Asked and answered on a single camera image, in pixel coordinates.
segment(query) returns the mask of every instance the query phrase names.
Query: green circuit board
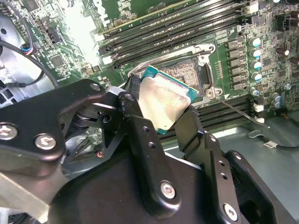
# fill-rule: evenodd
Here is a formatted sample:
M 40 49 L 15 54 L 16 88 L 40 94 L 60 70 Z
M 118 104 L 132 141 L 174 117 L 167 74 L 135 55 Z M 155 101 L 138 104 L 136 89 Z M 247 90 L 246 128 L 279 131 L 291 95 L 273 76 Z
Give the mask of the green circuit board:
M 216 49 L 209 57 L 209 65 L 215 88 L 222 89 L 221 99 L 252 94 L 255 88 L 255 97 L 264 99 L 266 116 L 274 114 L 275 92 L 284 100 L 281 105 L 290 110 L 299 107 L 299 68 L 290 62 L 291 57 L 298 55 L 299 29 L 286 29 L 285 23 L 279 22 L 297 10 L 296 5 L 264 0 L 13 3 L 34 34 L 34 55 L 50 68 L 61 86 L 82 78 L 95 80 L 107 89 L 119 86 L 144 61 L 196 44 L 213 44 Z M 7 8 L 2 6 L 1 10 L 9 15 Z M 24 28 L 14 16 L 11 18 L 26 38 Z M 259 38 L 261 43 L 252 46 L 253 38 Z M 286 47 L 288 56 L 277 53 L 277 48 Z M 260 50 L 261 55 L 253 57 L 253 49 Z M 252 68 L 253 61 L 263 64 L 262 68 Z M 262 78 L 255 80 L 254 73 L 260 73 Z

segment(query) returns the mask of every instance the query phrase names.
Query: screw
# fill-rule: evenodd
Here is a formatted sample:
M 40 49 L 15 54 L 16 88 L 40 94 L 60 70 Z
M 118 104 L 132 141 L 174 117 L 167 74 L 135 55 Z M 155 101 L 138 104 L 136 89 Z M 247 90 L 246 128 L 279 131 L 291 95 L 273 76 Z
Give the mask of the screw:
M 11 140 L 18 135 L 18 130 L 11 125 L 0 125 L 0 140 Z
M 49 150 L 55 147 L 56 140 L 48 134 L 42 134 L 36 138 L 35 144 L 40 149 Z
M 224 204 L 223 208 L 224 208 L 225 213 L 231 220 L 233 220 L 233 221 L 238 220 L 238 215 L 232 206 L 230 206 L 229 204 Z
M 173 199 L 174 196 L 176 195 L 175 189 L 168 182 L 161 183 L 161 191 L 162 191 L 163 195 L 169 199 Z
M 241 156 L 238 153 L 234 153 L 238 160 L 241 160 Z
M 125 97 L 131 101 L 134 101 L 134 97 L 130 94 L 125 94 Z
M 285 85 L 285 90 L 290 90 L 292 88 L 291 84 L 286 84 Z
M 101 90 L 101 87 L 98 84 L 96 84 L 96 83 L 91 83 L 90 87 L 93 88 L 96 91 L 100 91 Z
M 210 135 L 210 139 L 211 139 L 212 141 L 216 141 L 216 138 L 215 138 L 213 135 Z

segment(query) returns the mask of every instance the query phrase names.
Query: capacitor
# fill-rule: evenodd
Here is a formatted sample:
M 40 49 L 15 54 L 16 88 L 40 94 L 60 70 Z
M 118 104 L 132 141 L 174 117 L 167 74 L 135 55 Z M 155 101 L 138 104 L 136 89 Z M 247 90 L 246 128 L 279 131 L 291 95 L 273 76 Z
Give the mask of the capacitor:
M 291 15 L 291 18 L 299 19 L 299 12 L 298 11 L 291 11 L 290 15 Z
M 292 62 L 295 65 L 299 65 L 299 58 L 297 57 L 291 57 L 290 62 Z
M 290 25 L 292 27 L 299 27 L 299 20 L 290 20 Z
M 250 66 L 256 70 L 260 70 L 262 68 L 262 63 L 258 62 L 257 60 L 254 60 L 250 63 Z
M 256 81 L 260 81 L 262 79 L 262 75 L 258 72 L 254 72 L 252 75 L 251 75 L 251 78 L 256 80 Z
M 262 52 L 261 50 L 257 50 L 257 49 L 252 49 L 249 54 L 253 57 L 260 57 Z
M 282 101 L 282 97 L 277 93 L 273 93 L 272 95 L 272 99 L 275 101 L 275 102 L 281 102 Z
M 260 38 L 256 38 L 256 37 L 252 37 L 250 40 L 249 40 L 249 44 L 254 46 L 255 48 L 257 48 L 258 46 L 260 46 L 262 43 L 261 39 Z
M 288 56 L 290 51 L 287 50 L 287 49 L 284 49 L 284 48 L 277 48 L 276 49 L 276 52 L 280 55 L 283 55 L 283 56 Z
M 280 103 L 280 102 L 276 102 L 276 101 L 272 101 L 272 105 L 273 105 L 275 108 L 280 108 L 281 103 Z
M 250 89 L 250 94 L 255 97 L 255 96 L 260 95 L 260 91 L 256 90 L 256 88 L 252 87 Z

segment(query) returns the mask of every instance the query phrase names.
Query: white sticker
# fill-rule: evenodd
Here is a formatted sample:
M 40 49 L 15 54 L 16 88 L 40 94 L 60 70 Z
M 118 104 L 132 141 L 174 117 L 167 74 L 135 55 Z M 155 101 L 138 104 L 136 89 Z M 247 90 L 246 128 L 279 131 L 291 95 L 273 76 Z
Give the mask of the white sticker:
M 273 141 L 268 141 L 264 144 L 264 146 L 268 147 L 268 148 L 276 148 L 278 144 L 273 142 Z

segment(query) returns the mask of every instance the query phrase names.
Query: cable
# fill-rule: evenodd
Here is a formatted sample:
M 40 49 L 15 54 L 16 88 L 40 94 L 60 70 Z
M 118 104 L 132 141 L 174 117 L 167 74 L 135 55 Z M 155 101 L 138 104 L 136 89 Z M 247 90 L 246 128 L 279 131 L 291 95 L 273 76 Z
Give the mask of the cable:
M 40 64 L 36 59 L 34 59 L 33 57 L 31 56 L 28 56 L 28 55 L 25 55 L 23 53 L 23 51 L 17 47 L 15 47 L 14 45 L 10 44 L 10 43 L 7 43 L 5 41 L 1 41 L 0 40 L 0 45 L 2 45 L 3 47 L 5 48 L 8 48 L 20 55 L 23 55 L 25 58 L 27 58 L 28 60 L 30 60 L 33 64 L 35 64 L 37 67 L 39 67 L 44 73 L 45 75 L 50 79 L 50 81 L 52 82 L 53 86 L 55 89 L 58 89 L 59 88 L 59 85 L 58 85 L 58 82 L 57 80 L 55 79 L 55 77 L 51 74 L 51 72 L 49 70 L 47 70 L 42 64 Z
M 0 0 L 0 1 L 2 1 L 4 4 L 9 6 L 13 10 L 13 12 L 19 17 L 19 20 L 21 21 L 21 23 L 25 27 L 26 33 L 27 33 L 27 36 L 28 36 L 28 40 L 29 40 L 29 49 L 22 49 L 22 50 L 27 51 L 27 53 L 25 53 L 25 54 L 29 55 L 33 51 L 33 41 L 32 41 L 32 37 L 31 37 L 30 29 L 29 29 L 25 19 L 21 16 L 19 11 L 9 1 L 7 1 L 7 0 Z
M 30 86 L 30 85 L 33 85 L 33 84 L 39 82 L 43 78 L 44 74 L 45 73 L 43 71 L 41 71 L 41 73 L 36 78 L 36 80 L 34 80 L 34 81 L 32 81 L 31 83 L 28 83 L 28 84 L 15 82 L 15 83 L 5 83 L 5 85 L 6 85 L 6 87 L 24 88 L 26 86 Z

